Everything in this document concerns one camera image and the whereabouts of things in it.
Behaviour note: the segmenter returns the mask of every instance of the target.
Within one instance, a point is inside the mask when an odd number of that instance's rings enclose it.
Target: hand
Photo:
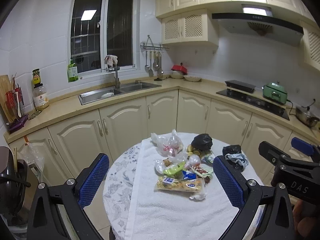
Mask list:
[[[306,237],[313,226],[316,223],[316,218],[305,217],[303,218],[302,213],[303,208],[303,200],[299,199],[293,208],[293,221],[294,221],[294,229],[301,236]]]

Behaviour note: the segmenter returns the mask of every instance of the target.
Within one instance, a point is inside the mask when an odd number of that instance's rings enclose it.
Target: window frame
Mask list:
[[[137,70],[137,5],[138,0],[132,1],[132,63],[133,65],[121,66],[119,73],[126,71]],[[71,21],[73,6],[75,0],[71,0],[70,14],[69,14],[69,25],[68,25],[68,35],[67,35],[67,59],[71,57]],[[89,70],[82,73],[78,73],[79,79],[91,78],[94,76],[101,76],[106,74],[113,74],[113,72],[106,72],[106,66],[104,64],[104,58],[107,56],[107,20],[108,20],[108,0],[102,0],[101,3],[101,14],[100,14],[100,60],[101,68],[95,70]]]

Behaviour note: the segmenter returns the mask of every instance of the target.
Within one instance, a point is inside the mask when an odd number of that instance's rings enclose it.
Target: green electric pot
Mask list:
[[[288,93],[283,86],[270,82],[263,86],[263,97],[284,105],[287,102]]]

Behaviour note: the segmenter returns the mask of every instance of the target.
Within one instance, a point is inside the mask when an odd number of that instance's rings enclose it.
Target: countertop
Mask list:
[[[81,105],[77,95],[65,98],[56,102],[51,103],[46,109],[42,111],[37,117],[29,120],[25,123],[25,126],[12,133],[8,132],[4,134],[4,138],[7,143],[11,143],[29,133],[52,125],[54,123],[60,122],[64,119],[83,114],[101,107],[110,106],[116,103],[124,102],[130,99],[135,99],[139,97],[149,96],[161,92],[166,92],[170,90],[180,89],[183,91],[195,93],[201,96],[209,97],[215,100],[219,100],[233,106],[240,107],[242,109],[248,110],[252,113],[258,114],[265,117],[273,122],[276,122],[296,133],[306,137],[315,144],[320,145],[320,132],[316,128],[308,128],[302,124],[295,116],[290,115],[290,121],[283,119],[275,114],[269,113],[263,109],[255,106],[243,103],[241,101],[228,98],[222,95],[217,95],[216,92],[226,88],[224,83],[202,80],[201,82],[188,82],[181,79],[168,78],[163,81],[154,81],[153,79],[144,80],[148,83],[154,83],[162,85],[162,87],[151,88],[136,92],[131,92],[123,95],[117,95],[111,98],[105,98],[96,102],[92,102],[86,105]]]

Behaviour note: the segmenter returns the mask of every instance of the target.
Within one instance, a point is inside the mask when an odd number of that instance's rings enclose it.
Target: blue gripper pad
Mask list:
[[[292,138],[291,146],[307,156],[312,156],[314,154],[313,145],[309,144],[309,143],[307,143],[297,137]]]
[[[103,155],[79,190],[78,204],[81,209],[91,204],[91,201],[93,200],[104,176],[107,174],[108,169],[109,158],[107,155]]]
[[[213,171],[223,187],[223,190],[227,194],[231,204],[234,207],[241,209],[244,206],[243,190],[218,157],[215,157],[213,160]]]

